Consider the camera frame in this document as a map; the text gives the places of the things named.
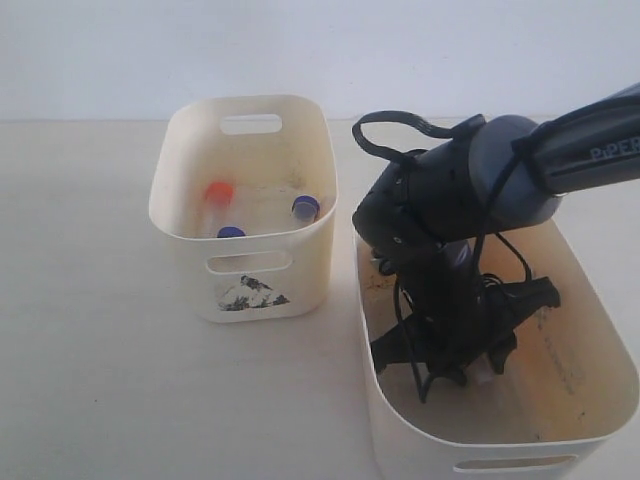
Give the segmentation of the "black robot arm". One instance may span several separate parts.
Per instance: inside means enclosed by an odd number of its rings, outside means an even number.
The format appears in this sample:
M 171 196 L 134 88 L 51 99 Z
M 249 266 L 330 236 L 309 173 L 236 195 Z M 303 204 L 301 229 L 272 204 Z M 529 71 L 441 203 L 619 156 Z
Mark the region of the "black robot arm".
M 502 373 L 517 328 L 560 294 L 526 272 L 506 282 L 480 269 L 489 236 L 548 221 L 569 193 L 639 176 L 639 89 L 538 123 L 475 115 L 452 127 L 397 110 L 362 116 L 358 146 L 386 168 L 352 222 L 379 272 L 394 280 L 395 324 L 370 344 L 376 372 L 411 367 L 418 391 L 464 385 L 486 356 Z

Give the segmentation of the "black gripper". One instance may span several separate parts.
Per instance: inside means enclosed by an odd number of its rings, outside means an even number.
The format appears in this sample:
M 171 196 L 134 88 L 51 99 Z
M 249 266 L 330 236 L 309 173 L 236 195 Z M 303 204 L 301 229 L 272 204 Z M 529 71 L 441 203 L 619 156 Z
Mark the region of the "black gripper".
M 484 277 L 477 285 L 442 285 L 414 292 L 399 286 L 409 313 L 370 342 L 374 371 L 408 364 L 418 385 L 446 379 L 468 383 L 466 370 L 485 355 L 492 371 L 503 375 L 517 348 L 516 329 L 539 310 L 558 308 L 561 296 L 547 277 L 500 282 Z

